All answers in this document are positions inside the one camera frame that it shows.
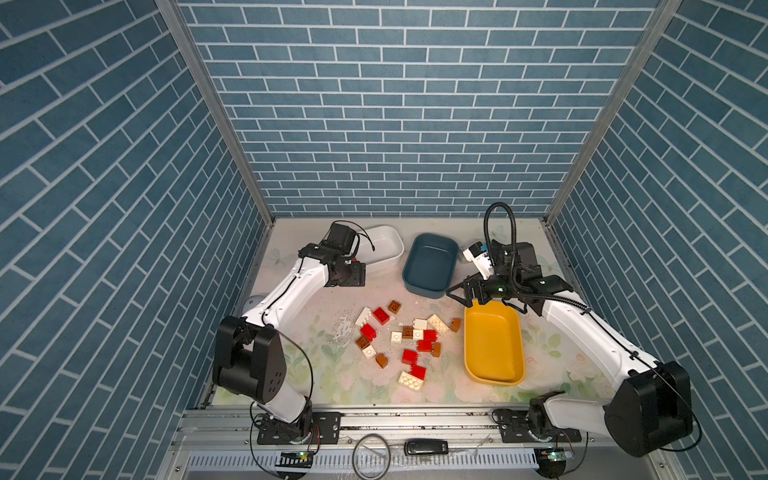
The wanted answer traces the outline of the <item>long white lego brick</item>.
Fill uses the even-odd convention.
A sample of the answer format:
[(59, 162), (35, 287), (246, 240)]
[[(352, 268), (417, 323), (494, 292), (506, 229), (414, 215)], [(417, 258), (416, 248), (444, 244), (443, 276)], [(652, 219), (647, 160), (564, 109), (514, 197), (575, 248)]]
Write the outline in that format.
[(364, 307), (361, 313), (359, 314), (359, 316), (357, 317), (357, 319), (355, 320), (355, 325), (358, 327), (364, 326), (370, 320), (371, 316), (372, 316), (372, 311), (370, 310), (370, 308)]

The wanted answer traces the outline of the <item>small white lego brick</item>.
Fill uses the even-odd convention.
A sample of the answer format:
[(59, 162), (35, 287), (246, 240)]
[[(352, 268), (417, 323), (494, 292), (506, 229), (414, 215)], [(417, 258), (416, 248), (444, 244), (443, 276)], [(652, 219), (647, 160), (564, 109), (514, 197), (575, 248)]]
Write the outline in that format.
[(366, 348), (364, 348), (362, 350), (362, 353), (366, 359), (371, 359), (377, 355), (377, 352), (372, 345), (369, 345)]

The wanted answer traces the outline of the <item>brown lego brick low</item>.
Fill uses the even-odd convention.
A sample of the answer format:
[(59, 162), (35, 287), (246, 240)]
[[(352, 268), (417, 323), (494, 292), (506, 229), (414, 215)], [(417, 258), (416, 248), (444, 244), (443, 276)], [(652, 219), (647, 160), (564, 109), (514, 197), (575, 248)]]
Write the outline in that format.
[(383, 354), (379, 353), (375, 357), (376, 363), (379, 365), (380, 368), (384, 369), (388, 365), (388, 358)]

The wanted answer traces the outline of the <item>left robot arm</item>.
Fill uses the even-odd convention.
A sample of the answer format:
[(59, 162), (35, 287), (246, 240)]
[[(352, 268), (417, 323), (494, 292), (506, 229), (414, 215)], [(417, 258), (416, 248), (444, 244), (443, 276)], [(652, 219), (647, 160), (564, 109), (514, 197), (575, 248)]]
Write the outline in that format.
[(250, 397), (278, 421), (298, 424), (310, 398), (286, 383), (287, 365), (281, 328), (292, 321), (321, 289), (361, 287), (366, 265), (357, 261), (359, 241), (325, 239), (299, 250), (289, 274), (243, 315), (224, 318), (217, 329), (213, 383)]

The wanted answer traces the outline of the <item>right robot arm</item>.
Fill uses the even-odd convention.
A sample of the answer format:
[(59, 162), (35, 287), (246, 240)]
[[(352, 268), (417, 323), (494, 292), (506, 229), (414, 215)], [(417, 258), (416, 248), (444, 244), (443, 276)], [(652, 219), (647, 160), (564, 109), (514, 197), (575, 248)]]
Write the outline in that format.
[(660, 362), (624, 338), (564, 279), (543, 275), (531, 244), (476, 242), (463, 255), (477, 271), (457, 284), (459, 303), (472, 307), (494, 301), (536, 313), (566, 334), (614, 390), (611, 399), (601, 401), (571, 398), (562, 391), (535, 397), (527, 415), (533, 436), (546, 440), (557, 430), (579, 430), (609, 436), (624, 452), (642, 457), (667, 450), (700, 428), (687, 371), (674, 361)]

